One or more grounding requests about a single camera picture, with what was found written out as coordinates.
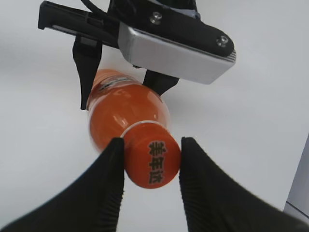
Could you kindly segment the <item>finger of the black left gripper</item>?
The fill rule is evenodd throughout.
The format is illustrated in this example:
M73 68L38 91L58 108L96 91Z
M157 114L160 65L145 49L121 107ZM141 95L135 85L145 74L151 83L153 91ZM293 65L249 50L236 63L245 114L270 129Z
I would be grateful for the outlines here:
M176 86L179 78L147 70L143 85L152 89L159 96Z

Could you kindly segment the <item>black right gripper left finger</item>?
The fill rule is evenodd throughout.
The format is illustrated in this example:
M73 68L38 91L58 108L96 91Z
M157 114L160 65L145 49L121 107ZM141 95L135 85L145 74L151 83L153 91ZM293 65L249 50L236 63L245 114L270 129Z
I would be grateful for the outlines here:
M115 232L124 180L124 140L114 138L66 189L1 231Z

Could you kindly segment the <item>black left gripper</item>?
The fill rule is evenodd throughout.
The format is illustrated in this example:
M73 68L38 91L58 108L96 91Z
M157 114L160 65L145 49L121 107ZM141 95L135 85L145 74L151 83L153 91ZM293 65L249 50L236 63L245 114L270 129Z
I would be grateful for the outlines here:
M122 52L150 46L200 49L200 20L193 0L112 0L108 10L84 0L87 11L43 1L39 29L54 29L75 36L72 48L81 87L81 110L87 109L101 61L102 44Z

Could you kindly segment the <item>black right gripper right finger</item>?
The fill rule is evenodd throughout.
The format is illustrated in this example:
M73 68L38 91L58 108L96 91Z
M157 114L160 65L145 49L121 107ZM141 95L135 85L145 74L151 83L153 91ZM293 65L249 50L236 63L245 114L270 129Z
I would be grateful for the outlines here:
M180 187L190 232L307 232L308 224L228 176L194 138L181 139Z

